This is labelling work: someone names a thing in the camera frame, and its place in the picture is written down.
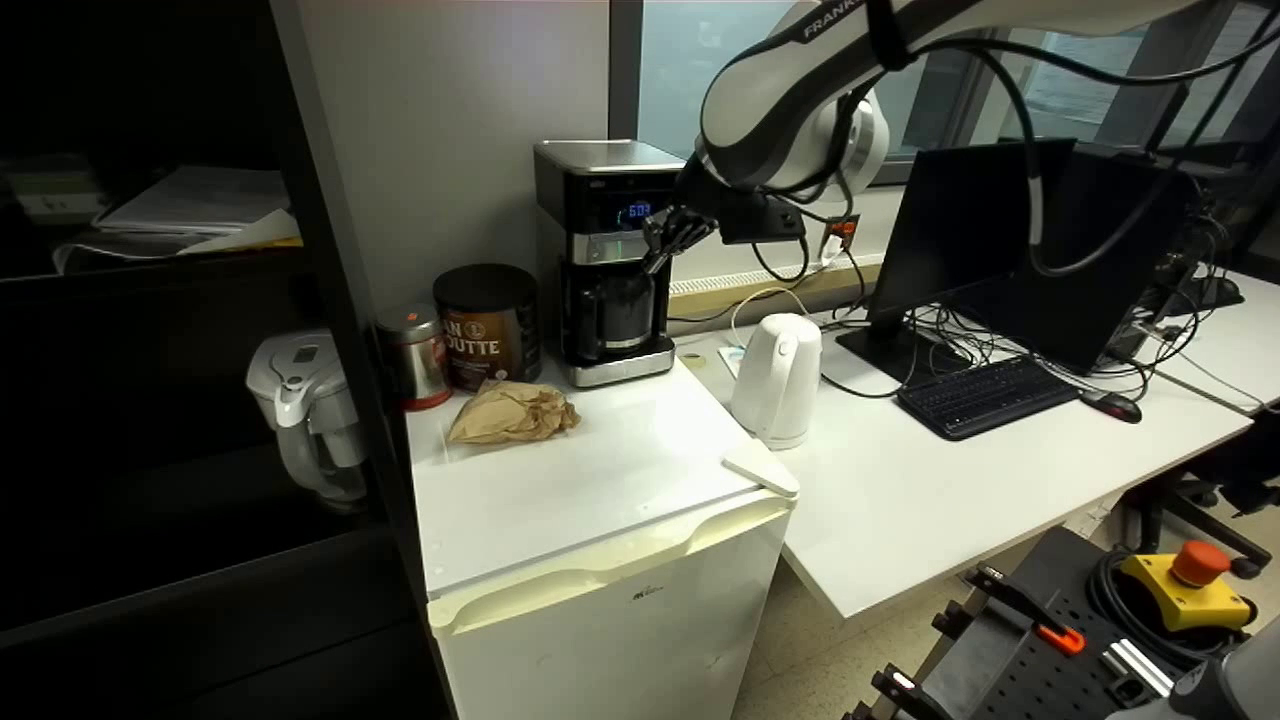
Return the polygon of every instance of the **black cabinet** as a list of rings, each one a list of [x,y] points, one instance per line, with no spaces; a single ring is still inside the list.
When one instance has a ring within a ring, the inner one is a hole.
[[[271,169],[306,238],[56,271],[80,230],[0,189],[0,713],[445,713],[360,247],[334,238],[269,0],[30,4],[0,104],[3,169],[88,173],[99,203],[176,165]],[[357,515],[284,477],[243,388],[265,337],[319,326],[368,445]]]

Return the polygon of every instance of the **white kettle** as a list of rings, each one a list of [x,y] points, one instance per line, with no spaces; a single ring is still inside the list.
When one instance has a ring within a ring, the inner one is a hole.
[[[769,449],[798,449],[821,388],[826,337],[810,315],[763,315],[750,339],[727,413]]]
[[[329,328],[269,337],[243,378],[278,431],[284,471],[329,507],[363,500],[363,439]]]

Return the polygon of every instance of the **coffee maker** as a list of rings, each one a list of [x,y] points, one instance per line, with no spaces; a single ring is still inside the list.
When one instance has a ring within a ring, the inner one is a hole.
[[[651,256],[643,226],[671,203],[684,159],[636,139],[542,139],[545,322],[576,388],[661,378],[671,264]]]

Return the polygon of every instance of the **white container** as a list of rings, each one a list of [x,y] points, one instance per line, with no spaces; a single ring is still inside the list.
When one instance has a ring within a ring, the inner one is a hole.
[[[769,449],[798,449],[821,388],[826,337],[812,322],[778,311],[750,339],[727,413]]]

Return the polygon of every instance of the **monitor stand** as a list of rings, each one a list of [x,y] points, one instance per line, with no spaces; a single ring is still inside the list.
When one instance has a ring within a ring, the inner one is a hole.
[[[918,337],[903,315],[873,315],[869,328],[835,337],[839,350],[853,358],[875,365],[885,378],[907,386],[922,378],[957,378],[971,368],[966,358],[957,358],[948,343],[937,343],[930,337]]]

